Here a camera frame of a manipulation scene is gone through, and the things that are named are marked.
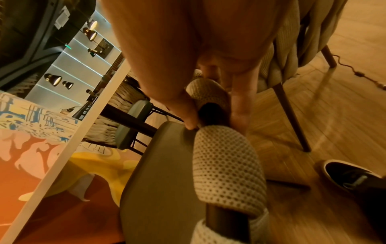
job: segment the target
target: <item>wall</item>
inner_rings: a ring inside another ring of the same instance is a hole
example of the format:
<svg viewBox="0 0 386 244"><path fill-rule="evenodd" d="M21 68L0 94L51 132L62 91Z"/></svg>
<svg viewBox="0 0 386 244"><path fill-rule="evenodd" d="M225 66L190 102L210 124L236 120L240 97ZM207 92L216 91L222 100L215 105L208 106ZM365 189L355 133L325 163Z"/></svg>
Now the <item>wall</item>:
<svg viewBox="0 0 386 244"><path fill-rule="evenodd" d="M91 15L90 20L94 19L98 22L95 28L98 35L94 41L99 43L105 38L114 46L106 59L98 55L92 57L87 52L88 48L95 49L97 44L89 41L87 37L79 31L68 44L71 49L66 48L46 71L46 73L62 76L62 81L73 82L73 87L70 90L61 84L54 87L48 83L44 77L41 77L35 87L26 96L26 100L37 103L55 112L80 106L86 102L88 98L86 90L93 90L97 86L101 77L109 70L121 53L121 48L115 38L111 25L101 12L100 3L97 1L96 10Z"/></svg>

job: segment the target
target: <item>cable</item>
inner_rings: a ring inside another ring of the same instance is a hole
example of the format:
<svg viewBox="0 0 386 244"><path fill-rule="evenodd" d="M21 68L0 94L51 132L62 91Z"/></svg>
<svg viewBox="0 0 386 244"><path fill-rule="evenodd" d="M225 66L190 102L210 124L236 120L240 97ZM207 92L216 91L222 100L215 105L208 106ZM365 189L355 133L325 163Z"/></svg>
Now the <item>cable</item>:
<svg viewBox="0 0 386 244"><path fill-rule="evenodd" d="M341 63L341 57L340 57L339 55L332 54L332 56L338 57L338 63L339 63L340 65L346 66L346 67L350 67L350 68L352 69L352 71L354 72L354 75L356 75L356 76L358 76L358 77L364 77L364 78L368 79L369 81L374 82L375 85L376 85L378 88L380 88L380 89L382 89L382 90L386 90L386 85L385 85L385 84L379 83L378 81L373 80L373 79L371 79L370 77L367 77L367 76L365 75L365 73L363 73L363 72L356 71L356 70L354 69L354 67L351 66L351 65L348 65L348 64L342 64L342 63Z"/></svg>

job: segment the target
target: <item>skin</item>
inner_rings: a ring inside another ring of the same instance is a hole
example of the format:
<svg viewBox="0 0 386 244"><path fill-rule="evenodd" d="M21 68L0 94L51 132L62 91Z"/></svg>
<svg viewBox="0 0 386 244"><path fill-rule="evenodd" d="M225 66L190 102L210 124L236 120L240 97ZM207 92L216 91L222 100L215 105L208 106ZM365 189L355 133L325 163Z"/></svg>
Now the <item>skin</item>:
<svg viewBox="0 0 386 244"><path fill-rule="evenodd" d="M231 97L231 126L246 133L259 66L291 0L103 0L143 91L196 128L184 87L200 66Z"/></svg>

